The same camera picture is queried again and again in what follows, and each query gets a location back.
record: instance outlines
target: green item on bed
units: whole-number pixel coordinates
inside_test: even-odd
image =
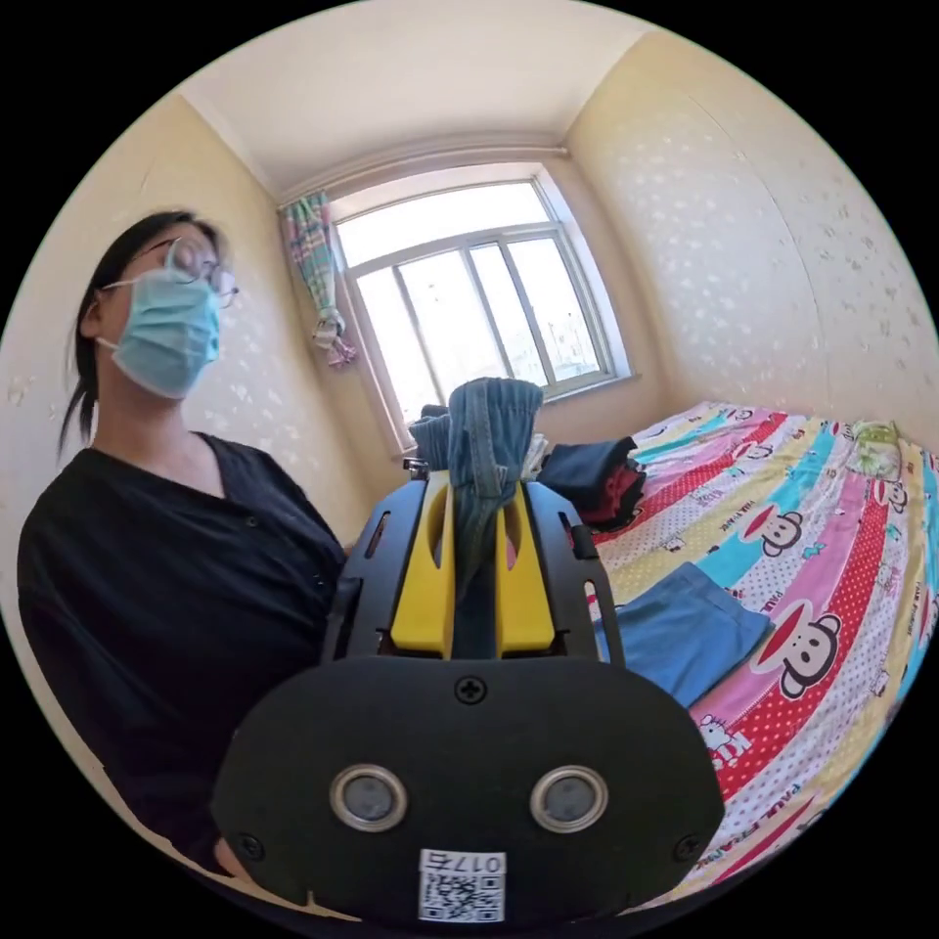
[[[900,434],[894,423],[857,421],[853,427],[854,451],[848,469],[887,482],[900,479]]]

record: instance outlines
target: denim jeans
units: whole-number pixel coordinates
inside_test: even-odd
[[[422,418],[411,426],[419,457],[431,470],[450,471],[457,567],[454,655],[458,657],[489,654],[496,515],[512,500],[521,480],[542,400],[541,388],[527,381],[477,379],[453,392],[449,413]],[[479,620],[483,622],[476,628]],[[483,634],[486,642],[480,639],[472,649],[465,646],[470,635]]]

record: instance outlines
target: window pane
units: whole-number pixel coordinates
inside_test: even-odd
[[[390,268],[358,279],[359,292],[381,350],[405,424],[421,416],[425,404],[441,404],[414,335],[411,318]]]
[[[544,387],[548,379],[541,356],[499,246],[475,247],[470,254],[509,356],[513,377]]]
[[[379,208],[335,227],[349,267],[439,238],[549,221],[530,183],[472,186]]]
[[[505,365],[458,251],[401,266],[430,361],[448,398],[473,379],[504,378]]]
[[[555,379],[564,381],[598,371],[584,313],[555,240],[513,242],[509,252],[534,310]]]

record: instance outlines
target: qr code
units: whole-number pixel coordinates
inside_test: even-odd
[[[425,872],[421,919],[501,922],[505,881],[467,873]]]
[[[505,856],[425,852],[420,918],[431,922],[502,922]]]

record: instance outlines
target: colorful striped bedsheet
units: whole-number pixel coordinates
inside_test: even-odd
[[[939,458],[901,440],[885,484],[846,468],[846,425],[718,402],[634,439],[639,513],[597,538],[616,602],[692,561],[776,627],[692,708],[727,814],[657,906],[783,848],[876,747],[939,615]]]

